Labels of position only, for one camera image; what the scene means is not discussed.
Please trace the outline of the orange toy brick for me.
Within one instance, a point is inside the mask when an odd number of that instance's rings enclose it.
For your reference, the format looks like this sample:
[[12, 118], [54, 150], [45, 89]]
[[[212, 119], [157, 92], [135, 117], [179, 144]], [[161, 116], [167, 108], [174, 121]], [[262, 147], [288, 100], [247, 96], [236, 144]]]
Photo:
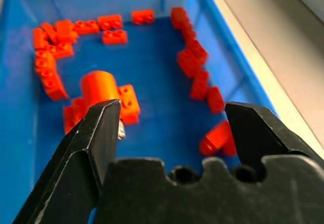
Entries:
[[196, 39], [196, 32], [194, 31], [192, 24], [182, 23], [180, 30], [186, 43]]
[[35, 67], [35, 72], [41, 79], [55, 78], [58, 76], [55, 68]]
[[37, 50], [35, 52], [35, 66], [54, 69], [56, 67], [56, 60], [49, 51]]
[[55, 59], [62, 59], [74, 55], [73, 46], [70, 43], [59, 43], [56, 46], [50, 45], [48, 49]]
[[207, 95], [208, 88], [209, 72], [201, 69], [196, 73], [193, 79], [189, 96], [196, 100], [204, 100]]
[[56, 32], [56, 29], [54, 28], [54, 26], [52, 26], [51, 24], [46, 22], [46, 23], [43, 23], [41, 25], [41, 27], [48, 35], [51, 42], [56, 45], [58, 43], [58, 36], [57, 36], [57, 32]]
[[181, 29], [184, 24], [189, 23], [186, 10], [183, 7], [173, 7], [171, 9], [171, 22], [174, 29]]
[[77, 33], [74, 31], [74, 24], [66, 19], [55, 22], [59, 42], [74, 44], [77, 41]]
[[64, 107], [63, 109], [63, 125], [64, 132], [67, 135], [70, 130], [81, 120], [79, 114], [74, 111], [72, 106]]
[[121, 101], [120, 118], [126, 126], [139, 123], [140, 106], [132, 85], [124, 85], [118, 88]]
[[234, 138], [228, 121], [222, 121], [204, 136], [199, 144], [199, 151], [204, 156], [222, 152], [225, 156], [237, 154]]
[[77, 21], [73, 30], [79, 35], [95, 34], [100, 32], [98, 23], [95, 20]]
[[219, 114], [224, 110], [225, 102], [217, 86], [208, 89], [207, 103], [213, 114]]
[[71, 101], [71, 105], [73, 109], [73, 121], [78, 123], [88, 112], [86, 101], [82, 97], [78, 97]]
[[49, 45], [48, 35], [41, 29], [33, 30], [33, 47], [35, 50], [45, 50]]
[[136, 25], [151, 24], [155, 21], [155, 12], [154, 10], [133, 11], [131, 17]]
[[127, 32], [121, 29], [106, 30], [103, 32], [102, 41], [106, 45], [127, 44]]
[[45, 93], [53, 101], [68, 99], [68, 94], [65, 91], [64, 85], [59, 76], [43, 78], [42, 84]]
[[193, 53], [193, 55], [198, 59], [201, 65], [205, 65], [209, 54], [198, 40], [191, 39], [187, 41], [186, 47]]
[[97, 22], [102, 30], [120, 29], [123, 27], [121, 15], [99, 16]]
[[188, 78], [194, 78], [203, 66], [189, 49], [178, 52], [177, 63]]

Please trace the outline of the blue plastic bin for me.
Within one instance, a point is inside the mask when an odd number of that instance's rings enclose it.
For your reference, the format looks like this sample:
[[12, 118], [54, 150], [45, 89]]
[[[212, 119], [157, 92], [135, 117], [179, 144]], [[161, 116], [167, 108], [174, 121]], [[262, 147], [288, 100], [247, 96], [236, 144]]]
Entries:
[[[34, 72], [32, 31], [42, 23], [95, 20], [121, 15], [128, 43], [107, 46], [100, 34], [82, 35], [74, 55], [57, 62], [69, 98], [81, 95], [81, 78], [95, 70], [111, 73], [118, 85], [134, 87], [141, 113], [126, 129], [118, 157], [161, 158], [167, 170], [201, 169], [197, 146], [224, 114], [189, 97], [191, 80], [178, 66], [184, 49], [170, 20], [183, 7], [208, 52], [210, 83], [225, 101], [273, 109], [241, 46], [213, 0], [3, 0], [0, 12], [0, 224], [11, 224], [64, 137], [63, 107], [52, 101]], [[131, 13], [154, 10], [155, 21], [136, 25]]]

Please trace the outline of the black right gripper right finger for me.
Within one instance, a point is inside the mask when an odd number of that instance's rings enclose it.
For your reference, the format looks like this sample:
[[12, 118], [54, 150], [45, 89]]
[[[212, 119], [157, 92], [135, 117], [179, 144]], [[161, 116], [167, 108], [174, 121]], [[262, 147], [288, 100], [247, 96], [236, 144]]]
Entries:
[[268, 108], [228, 102], [225, 112], [243, 165], [261, 170], [261, 159], [271, 155], [302, 155], [315, 159], [315, 152], [306, 142]]

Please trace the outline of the orange cylindrical battery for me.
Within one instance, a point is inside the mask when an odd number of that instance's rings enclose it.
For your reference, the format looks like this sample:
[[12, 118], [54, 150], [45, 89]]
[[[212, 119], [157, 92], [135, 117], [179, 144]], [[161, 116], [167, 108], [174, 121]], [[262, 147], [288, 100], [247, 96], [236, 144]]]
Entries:
[[110, 100], [118, 100], [122, 105], [114, 76], [106, 71], [92, 71], [82, 77], [80, 82], [83, 99], [87, 109]]

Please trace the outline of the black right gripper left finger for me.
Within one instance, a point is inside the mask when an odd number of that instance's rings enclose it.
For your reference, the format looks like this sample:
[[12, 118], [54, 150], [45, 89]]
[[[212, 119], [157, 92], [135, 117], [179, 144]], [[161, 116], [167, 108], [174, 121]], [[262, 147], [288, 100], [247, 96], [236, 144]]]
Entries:
[[87, 224], [116, 156], [120, 100], [100, 102], [62, 139], [13, 224]]

